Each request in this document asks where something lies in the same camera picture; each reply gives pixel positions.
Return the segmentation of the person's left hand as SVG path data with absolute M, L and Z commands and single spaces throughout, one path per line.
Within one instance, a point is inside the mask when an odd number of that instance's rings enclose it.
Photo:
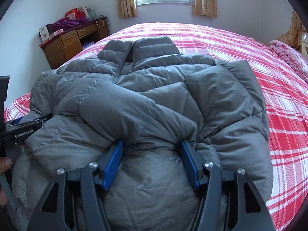
M 3 174 L 11 168 L 13 161 L 10 157 L 1 157 L 0 158 L 0 173 Z M 1 186 L 0 194 L 0 204 L 3 208 L 8 203 L 6 193 L 4 192 L 3 186 Z

